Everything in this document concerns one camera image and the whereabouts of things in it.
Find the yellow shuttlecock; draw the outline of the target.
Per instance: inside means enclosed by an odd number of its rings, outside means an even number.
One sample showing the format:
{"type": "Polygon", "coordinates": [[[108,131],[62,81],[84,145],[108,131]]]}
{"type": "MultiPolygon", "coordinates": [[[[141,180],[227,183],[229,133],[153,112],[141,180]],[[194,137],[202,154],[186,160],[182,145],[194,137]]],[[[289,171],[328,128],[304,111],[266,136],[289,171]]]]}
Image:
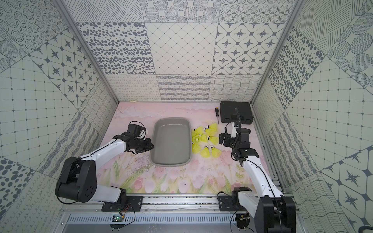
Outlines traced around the yellow shuttlecock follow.
{"type": "Polygon", "coordinates": [[[198,154],[202,150],[202,147],[198,143],[192,143],[192,153],[198,154]]]}
{"type": "Polygon", "coordinates": [[[195,131],[199,135],[203,135],[205,133],[205,129],[203,126],[198,127],[197,129],[195,129],[195,131]]]}
{"type": "Polygon", "coordinates": [[[218,136],[208,136],[207,139],[213,145],[218,145],[219,144],[219,137],[218,136]]]}
{"type": "Polygon", "coordinates": [[[208,142],[207,135],[202,134],[202,135],[194,136],[192,137],[192,142],[193,143],[207,143],[208,142]]]}
{"type": "Polygon", "coordinates": [[[203,157],[203,158],[209,158],[211,156],[210,154],[210,150],[209,150],[209,147],[205,146],[201,152],[200,152],[200,155],[203,157]]]}
{"type": "Polygon", "coordinates": [[[204,132],[207,136],[215,136],[218,132],[218,124],[213,123],[205,127],[204,132]]]}
{"type": "Polygon", "coordinates": [[[216,147],[211,147],[211,155],[213,158],[219,158],[222,154],[222,151],[216,147]]]}
{"type": "Polygon", "coordinates": [[[196,136],[199,136],[199,133],[196,130],[191,130],[191,137],[194,138],[196,136]]]}

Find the grey plastic storage box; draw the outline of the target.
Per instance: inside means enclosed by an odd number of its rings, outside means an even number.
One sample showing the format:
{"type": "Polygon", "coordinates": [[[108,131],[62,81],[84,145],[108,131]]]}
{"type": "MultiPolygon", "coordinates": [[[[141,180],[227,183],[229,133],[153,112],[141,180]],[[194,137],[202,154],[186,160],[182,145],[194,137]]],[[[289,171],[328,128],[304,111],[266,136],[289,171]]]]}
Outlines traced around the grey plastic storage box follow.
{"type": "Polygon", "coordinates": [[[192,158],[191,126],[186,118],[169,117],[154,125],[150,161],[159,167],[179,167],[192,158]]]}

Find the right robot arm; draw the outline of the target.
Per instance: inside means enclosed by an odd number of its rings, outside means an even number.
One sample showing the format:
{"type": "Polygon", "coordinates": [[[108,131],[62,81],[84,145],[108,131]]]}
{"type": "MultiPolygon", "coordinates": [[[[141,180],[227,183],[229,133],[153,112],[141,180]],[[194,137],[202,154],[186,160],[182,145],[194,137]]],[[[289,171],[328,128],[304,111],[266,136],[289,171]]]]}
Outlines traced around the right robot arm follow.
{"type": "Polygon", "coordinates": [[[219,135],[219,144],[231,148],[231,158],[248,173],[257,193],[246,187],[235,188],[231,195],[233,205],[248,212],[258,233],[295,233],[295,202],[284,196],[263,168],[259,154],[250,147],[250,133],[232,123],[231,134],[225,129],[219,135]]]}

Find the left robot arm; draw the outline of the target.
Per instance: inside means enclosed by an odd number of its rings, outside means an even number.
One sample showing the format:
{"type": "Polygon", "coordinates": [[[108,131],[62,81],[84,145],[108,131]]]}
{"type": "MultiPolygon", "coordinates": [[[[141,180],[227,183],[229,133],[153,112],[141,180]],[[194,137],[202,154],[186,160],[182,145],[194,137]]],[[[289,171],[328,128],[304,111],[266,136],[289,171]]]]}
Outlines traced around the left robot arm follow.
{"type": "Polygon", "coordinates": [[[55,195],[73,203],[89,201],[117,203],[123,191],[120,188],[99,185],[97,173],[100,167],[124,152],[139,154],[154,149],[150,138],[117,135],[104,146],[80,157],[68,158],[55,187],[55,195]]]}

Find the black plastic tool case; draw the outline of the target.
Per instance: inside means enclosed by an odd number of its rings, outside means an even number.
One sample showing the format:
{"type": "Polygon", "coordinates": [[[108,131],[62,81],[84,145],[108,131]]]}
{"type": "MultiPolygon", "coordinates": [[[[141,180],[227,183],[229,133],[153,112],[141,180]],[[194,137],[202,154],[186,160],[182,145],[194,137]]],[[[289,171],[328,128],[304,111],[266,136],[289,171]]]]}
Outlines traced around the black plastic tool case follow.
{"type": "Polygon", "coordinates": [[[254,117],[249,102],[220,102],[220,121],[222,123],[238,121],[238,116],[242,124],[250,125],[253,123],[254,117]]]}

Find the green circuit board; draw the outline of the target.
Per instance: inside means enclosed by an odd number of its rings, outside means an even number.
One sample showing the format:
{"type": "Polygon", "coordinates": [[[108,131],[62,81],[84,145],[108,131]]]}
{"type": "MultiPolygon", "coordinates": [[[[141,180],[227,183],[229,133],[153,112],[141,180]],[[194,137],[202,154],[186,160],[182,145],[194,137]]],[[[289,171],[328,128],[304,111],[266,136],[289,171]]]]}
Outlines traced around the green circuit board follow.
{"type": "Polygon", "coordinates": [[[120,216],[120,215],[114,215],[112,218],[112,222],[123,222],[123,221],[124,221],[124,218],[123,216],[120,216]]]}

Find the black round connector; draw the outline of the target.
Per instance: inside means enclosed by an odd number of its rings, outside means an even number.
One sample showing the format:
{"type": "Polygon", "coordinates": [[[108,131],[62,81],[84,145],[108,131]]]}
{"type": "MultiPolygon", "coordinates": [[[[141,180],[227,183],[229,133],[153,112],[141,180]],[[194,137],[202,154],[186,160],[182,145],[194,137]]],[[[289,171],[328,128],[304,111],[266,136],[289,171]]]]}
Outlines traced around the black round connector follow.
{"type": "Polygon", "coordinates": [[[239,229],[249,228],[250,220],[249,214],[236,214],[236,224],[239,229]]]}

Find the black handled screwdriver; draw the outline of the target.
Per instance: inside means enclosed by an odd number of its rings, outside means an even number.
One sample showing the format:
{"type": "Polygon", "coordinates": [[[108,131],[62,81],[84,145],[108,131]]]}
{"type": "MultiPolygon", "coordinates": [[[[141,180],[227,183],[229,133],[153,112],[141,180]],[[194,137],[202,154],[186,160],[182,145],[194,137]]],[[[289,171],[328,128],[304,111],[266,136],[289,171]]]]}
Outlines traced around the black handled screwdriver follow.
{"type": "Polygon", "coordinates": [[[215,108],[215,115],[216,115],[216,118],[217,118],[217,124],[219,124],[220,119],[219,119],[219,108],[218,107],[215,108]]]}

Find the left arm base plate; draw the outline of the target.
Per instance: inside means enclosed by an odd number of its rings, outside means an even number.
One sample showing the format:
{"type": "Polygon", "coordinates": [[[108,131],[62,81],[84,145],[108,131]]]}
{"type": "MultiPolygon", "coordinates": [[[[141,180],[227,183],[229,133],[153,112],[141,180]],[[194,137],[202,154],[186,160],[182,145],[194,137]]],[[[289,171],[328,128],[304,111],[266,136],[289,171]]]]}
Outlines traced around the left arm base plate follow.
{"type": "Polygon", "coordinates": [[[135,211],[139,212],[142,207],[143,196],[120,197],[116,203],[104,202],[102,212],[135,211]]]}

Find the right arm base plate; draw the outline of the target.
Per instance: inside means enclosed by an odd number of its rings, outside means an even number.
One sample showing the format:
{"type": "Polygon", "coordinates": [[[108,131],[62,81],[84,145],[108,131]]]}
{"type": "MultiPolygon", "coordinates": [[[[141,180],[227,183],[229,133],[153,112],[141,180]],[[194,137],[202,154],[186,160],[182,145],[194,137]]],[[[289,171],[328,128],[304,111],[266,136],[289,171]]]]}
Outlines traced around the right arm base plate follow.
{"type": "Polygon", "coordinates": [[[230,195],[219,194],[217,200],[221,212],[244,211],[243,207],[233,203],[233,199],[230,195]]]}

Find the aluminium mounting rail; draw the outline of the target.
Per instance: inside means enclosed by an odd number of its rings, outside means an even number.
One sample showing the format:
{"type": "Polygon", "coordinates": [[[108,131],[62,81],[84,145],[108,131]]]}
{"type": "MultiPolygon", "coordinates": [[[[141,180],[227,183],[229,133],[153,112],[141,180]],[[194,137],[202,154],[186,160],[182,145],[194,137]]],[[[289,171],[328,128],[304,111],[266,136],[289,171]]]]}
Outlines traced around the aluminium mounting rail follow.
{"type": "MultiPolygon", "coordinates": [[[[220,210],[222,202],[216,194],[142,194],[141,208],[136,213],[213,213],[220,210]]],[[[88,202],[64,205],[61,214],[101,214],[104,203],[88,202]]]]}

